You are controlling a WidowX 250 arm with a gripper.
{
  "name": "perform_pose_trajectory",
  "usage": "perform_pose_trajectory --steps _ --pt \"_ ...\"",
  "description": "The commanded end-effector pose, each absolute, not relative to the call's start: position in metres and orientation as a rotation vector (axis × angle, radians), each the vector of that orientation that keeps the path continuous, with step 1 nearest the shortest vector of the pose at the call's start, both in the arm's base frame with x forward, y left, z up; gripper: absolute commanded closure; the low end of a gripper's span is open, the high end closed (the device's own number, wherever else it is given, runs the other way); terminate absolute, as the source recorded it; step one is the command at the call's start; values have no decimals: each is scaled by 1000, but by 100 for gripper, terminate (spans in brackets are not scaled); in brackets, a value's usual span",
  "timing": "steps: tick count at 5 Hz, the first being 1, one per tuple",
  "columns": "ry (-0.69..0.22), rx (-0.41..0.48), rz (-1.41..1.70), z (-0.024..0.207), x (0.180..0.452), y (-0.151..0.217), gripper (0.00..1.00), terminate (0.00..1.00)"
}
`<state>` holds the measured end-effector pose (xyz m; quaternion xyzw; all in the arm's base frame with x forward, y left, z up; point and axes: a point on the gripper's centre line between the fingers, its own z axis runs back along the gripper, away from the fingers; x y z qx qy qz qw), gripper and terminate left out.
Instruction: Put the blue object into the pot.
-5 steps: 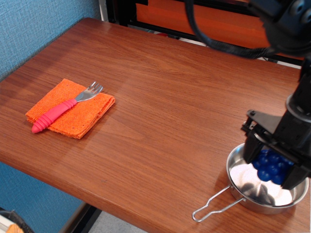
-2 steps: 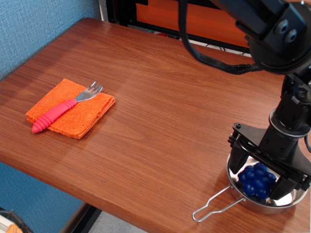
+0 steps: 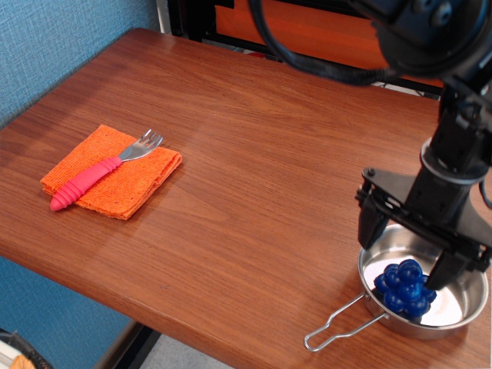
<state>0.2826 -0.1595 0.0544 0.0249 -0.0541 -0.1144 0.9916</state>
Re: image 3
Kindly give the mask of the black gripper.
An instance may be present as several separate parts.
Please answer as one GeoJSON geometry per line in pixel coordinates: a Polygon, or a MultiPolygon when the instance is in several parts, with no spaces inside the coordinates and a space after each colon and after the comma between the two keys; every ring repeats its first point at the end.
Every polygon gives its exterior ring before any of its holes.
{"type": "Polygon", "coordinates": [[[427,141],[414,177],[365,168],[357,190],[361,212],[358,241],[372,247],[390,220],[440,247],[441,255],[425,287],[433,291],[453,283],[465,270],[486,271],[491,261],[491,226],[477,213],[470,190],[491,166],[491,146],[444,149],[427,141]]]}

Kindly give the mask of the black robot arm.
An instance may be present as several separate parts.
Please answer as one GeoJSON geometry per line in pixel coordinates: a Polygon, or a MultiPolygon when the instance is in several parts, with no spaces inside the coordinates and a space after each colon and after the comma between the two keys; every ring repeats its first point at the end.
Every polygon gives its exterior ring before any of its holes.
{"type": "Polygon", "coordinates": [[[399,75],[444,83],[438,126],[414,176],[364,170],[359,242],[370,248],[389,220],[438,246],[426,286],[486,271],[491,227],[470,200],[491,166],[491,3],[354,1],[374,21],[381,52],[399,75]]]}

